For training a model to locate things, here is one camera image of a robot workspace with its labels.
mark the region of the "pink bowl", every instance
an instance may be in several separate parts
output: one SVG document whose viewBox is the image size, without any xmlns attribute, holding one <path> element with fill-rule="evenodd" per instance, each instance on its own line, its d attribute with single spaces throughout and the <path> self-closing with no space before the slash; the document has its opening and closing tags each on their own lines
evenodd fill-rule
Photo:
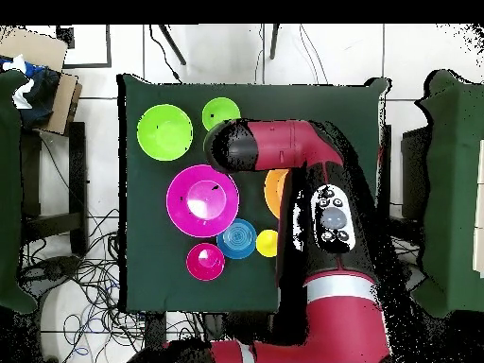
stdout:
<svg viewBox="0 0 484 363">
<path fill-rule="evenodd" d="M 223 233 L 238 212 L 233 179 L 207 164 L 185 168 L 170 183 L 166 210 L 177 228 L 197 238 Z"/>
<path fill-rule="evenodd" d="M 222 273 L 224 265 L 222 251 L 212 244 L 198 244 L 186 256 L 188 271 L 201 281 L 214 280 Z"/>
</svg>

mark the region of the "green bowl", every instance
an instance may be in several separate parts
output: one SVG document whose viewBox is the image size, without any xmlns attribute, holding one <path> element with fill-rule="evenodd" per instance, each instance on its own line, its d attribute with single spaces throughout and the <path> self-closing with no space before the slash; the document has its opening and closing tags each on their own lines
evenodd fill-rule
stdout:
<svg viewBox="0 0 484 363">
<path fill-rule="evenodd" d="M 171 104 L 148 109 L 138 122 L 138 143 L 155 160 L 170 162 L 181 157 L 193 140 L 192 122 Z"/>
<path fill-rule="evenodd" d="M 240 118 L 237 105 L 227 97 L 216 97 L 210 100 L 201 112 L 201 121 L 207 130 L 224 120 Z"/>
</svg>

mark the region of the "plastic bowl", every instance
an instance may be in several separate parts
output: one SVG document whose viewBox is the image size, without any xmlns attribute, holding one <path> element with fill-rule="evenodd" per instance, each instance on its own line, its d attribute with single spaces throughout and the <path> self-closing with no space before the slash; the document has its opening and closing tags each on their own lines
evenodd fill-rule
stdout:
<svg viewBox="0 0 484 363">
<path fill-rule="evenodd" d="M 225 256 L 244 259 L 255 250 L 256 237 L 257 233 L 248 221 L 236 218 L 227 230 L 216 236 L 216 244 Z"/>
<path fill-rule="evenodd" d="M 279 218 L 283 198 L 285 176 L 289 170 L 270 170 L 264 182 L 264 198 L 269 210 Z"/>
<path fill-rule="evenodd" d="M 207 130 L 211 130 L 222 121 L 236 118 L 240 118 L 240 110 L 235 102 L 227 97 L 216 97 L 210 100 L 201 112 L 201 122 Z"/>
<path fill-rule="evenodd" d="M 208 238 L 223 233 L 233 223 L 238 201 L 230 176 L 200 164 L 185 168 L 170 183 L 166 211 L 183 233 Z"/>
<path fill-rule="evenodd" d="M 222 273 L 224 266 L 222 251 L 212 244 L 198 244 L 186 256 L 186 268 L 197 280 L 214 280 Z"/>
<path fill-rule="evenodd" d="M 255 241 L 255 247 L 265 257 L 274 257 L 277 254 L 277 231 L 263 230 Z"/>
<path fill-rule="evenodd" d="M 171 104 L 148 109 L 138 122 L 138 143 L 151 158 L 169 162 L 180 158 L 193 140 L 192 122 Z"/>
</svg>

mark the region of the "blue bowl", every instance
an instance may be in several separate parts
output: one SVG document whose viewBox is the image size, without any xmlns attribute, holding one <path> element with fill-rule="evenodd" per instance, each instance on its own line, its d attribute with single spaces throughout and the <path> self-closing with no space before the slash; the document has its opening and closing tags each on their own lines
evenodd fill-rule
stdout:
<svg viewBox="0 0 484 363">
<path fill-rule="evenodd" d="M 244 259 L 255 250 L 257 233 L 242 218 L 236 218 L 230 227 L 216 236 L 216 245 L 230 259 Z"/>
</svg>

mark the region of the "small yellow bowl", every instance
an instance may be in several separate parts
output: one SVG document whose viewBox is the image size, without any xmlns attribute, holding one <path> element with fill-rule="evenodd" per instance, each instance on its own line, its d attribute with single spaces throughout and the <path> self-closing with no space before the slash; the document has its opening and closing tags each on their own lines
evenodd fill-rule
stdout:
<svg viewBox="0 0 484 363">
<path fill-rule="evenodd" d="M 265 257 L 277 254 L 277 231 L 263 230 L 255 241 L 255 248 Z"/>
</svg>

